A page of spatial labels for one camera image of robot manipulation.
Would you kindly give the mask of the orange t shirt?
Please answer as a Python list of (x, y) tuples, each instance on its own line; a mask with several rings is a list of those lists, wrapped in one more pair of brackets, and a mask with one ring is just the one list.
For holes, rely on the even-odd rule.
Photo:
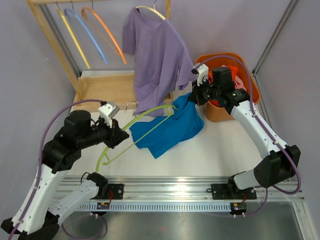
[[(243, 82), (242, 80), (238, 77), (237, 73), (239, 71), (239, 69), (236, 66), (231, 66), (231, 65), (222, 65), (221, 67), (228, 67), (231, 71), (231, 76), (232, 76), (232, 81), (234, 83), (234, 87), (236, 89), (239, 89), (241, 87), (243, 87)], [(217, 100), (210, 100), (209, 101), (212, 105), (216, 106), (216, 107), (220, 107), (220, 104)]]

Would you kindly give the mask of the blue t shirt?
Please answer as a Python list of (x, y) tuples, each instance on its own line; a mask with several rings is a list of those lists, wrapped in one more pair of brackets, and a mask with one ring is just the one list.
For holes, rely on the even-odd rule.
[(147, 148), (157, 159), (178, 143), (196, 136), (204, 127), (204, 121), (199, 116), (196, 104), (188, 101), (190, 93), (179, 96), (173, 105), (178, 108), (170, 119), (143, 138), (136, 146)]

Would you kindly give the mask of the pink t shirt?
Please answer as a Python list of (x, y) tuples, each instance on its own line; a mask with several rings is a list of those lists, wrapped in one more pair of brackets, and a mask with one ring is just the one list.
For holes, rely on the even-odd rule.
[(235, 66), (231, 66), (231, 65), (227, 65), (227, 67), (230, 69), (231, 71), (231, 76), (232, 76), (232, 81), (234, 83), (234, 86), (236, 89), (244, 89), (245, 91), (247, 90), (243, 81), (240, 79), (240, 77), (238, 76), (238, 71), (239, 69)]

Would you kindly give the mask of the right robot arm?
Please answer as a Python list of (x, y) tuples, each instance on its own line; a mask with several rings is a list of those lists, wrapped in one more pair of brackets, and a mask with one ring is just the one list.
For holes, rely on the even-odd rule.
[(227, 66), (215, 68), (209, 75), (209, 68), (199, 63), (194, 65), (191, 72), (197, 79), (192, 83), (188, 100), (199, 106), (208, 101), (217, 101), (241, 124), (262, 158), (255, 168), (228, 178), (226, 190), (230, 197), (239, 198), (247, 189), (267, 189), (299, 176), (300, 149), (296, 145), (289, 146), (260, 117), (247, 91), (235, 87), (232, 72)]

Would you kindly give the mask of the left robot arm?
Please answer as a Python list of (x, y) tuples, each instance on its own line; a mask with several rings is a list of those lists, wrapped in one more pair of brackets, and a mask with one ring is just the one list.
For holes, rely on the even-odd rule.
[(51, 240), (79, 206), (92, 198), (103, 199), (108, 194), (108, 179), (92, 172), (77, 189), (57, 205), (51, 205), (58, 186), (81, 158), (82, 150), (100, 143), (114, 148), (129, 138), (114, 118), (118, 111), (118, 108), (101, 106), (98, 109), (100, 118), (96, 124), (91, 124), (88, 111), (75, 110), (64, 120), (54, 138), (40, 146), (34, 185), (16, 215), (1, 224), (10, 239), (18, 235), (20, 240)]

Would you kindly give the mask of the green hanger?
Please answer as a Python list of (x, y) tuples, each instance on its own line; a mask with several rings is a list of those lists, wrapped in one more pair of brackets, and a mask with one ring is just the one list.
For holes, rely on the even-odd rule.
[[(143, 117), (146, 117), (147, 115), (155, 112), (156, 110), (166, 110), (166, 115), (163, 116), (157, 116), (152, 121), (141, 121)], [(130, 130), (131, 137), (132, 137), (132, 143), (127, 146), (124, 150), (122, 150), (120, 153), (118, 153), (113, 158), (110, 158), (108, 156), (108, 151), (110, 147), (106, 147), (101, 155), (99, 156), (95, 171), (99, 172), (101, 166), (108, 166), (113, 161), (118, 159), (121, 155), (123, 155), (125, 152), (127, 152), (130, 148), (133, 146), (136, 146), (143, 138), (145, 138), (147, 135), (149, 135), (152, 131), (157, 129), (161, 124), (163, 124), (165, 121), (169, 120), (175, 113), (178, 112), (178, 107), (171, 104), (164, 104), (160, 105), (154, 108), (151, 108), (139, 115), (136, 115), (133, 120), (131, 120), (129, 123), (127, 123), (122, 130), (127, 133), (127, 130)]]

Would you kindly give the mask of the light blue hanger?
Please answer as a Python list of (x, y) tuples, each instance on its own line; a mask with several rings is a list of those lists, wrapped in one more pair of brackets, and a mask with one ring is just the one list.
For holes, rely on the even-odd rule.
[(102, 61), (106, 65), (108, 65), (108, 60), (104, 55), (99, 43), (97, 42), (83, 19), (75, 12), (74, 8), (65, 8), (63, 10), (63, 14), (65, 15), (72, 31), (73, 29), (75, 29), (79, 33), (79, 35), (81, 35), (86, 40), (86, 42), (89, 43), (89, 45), (97, 51)]

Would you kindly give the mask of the peach hanger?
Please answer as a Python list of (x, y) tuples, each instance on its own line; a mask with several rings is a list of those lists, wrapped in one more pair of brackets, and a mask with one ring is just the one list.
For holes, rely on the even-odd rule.
[[(90, 13), (96, 19), (96, 21), (101, 25), (101, 27), (98, 27), (96, 24), (93, 23), (92, 20), (90, 20), (90, 18), (88, 17), (88, 13)], [(110, 31), (107, 24), (94, 10), (93, 1), (91, 2), (91, 7), (85, 6), (81, 9), (81, 16), (97, 32), (97, 34), (110, 46), (110, 48), (121, 58), (122, 62), (126, 65), (128, 62), (120, 45), (118, 44), (116, 38)]]

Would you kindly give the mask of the yellow hanger with metal hook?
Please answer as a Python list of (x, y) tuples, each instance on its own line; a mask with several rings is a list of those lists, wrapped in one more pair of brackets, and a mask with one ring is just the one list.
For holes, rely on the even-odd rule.
[(68, 33), (69, 33), (69, 35), (71, 36), (71, 38), (73, 40), (73, 43), (75, 44), (80, 56), (82, 57), (83, 62), (85, 63), (86, 67), (88, 69), (90, 69), (91, 66), (90, 66), (90, 64), (89, 64), (89, 62), (88, 62), (88, 60), (87, 60), (87, 58), (86, 58), (81, 46), (80, 46), (80, 44), (79, 44), (79, 42), (78, 42), (78, 40), (77, 40), (72, 28), (71, 28), (71, 26), (69, 25), (66, 16), (61, 11), (61, 9), (60, 9), (60, 7), (59, 7), (59, 5), (58, 5), (56, 0), (55, 0), (55, 4), (57, 5), (56, 11), (57, 11), (58, 15), (60, 16), (60, 18), (62, 19), (62, 21), (63, 21), (63, 23), (64, 23), (64, 25), (65, 25)]

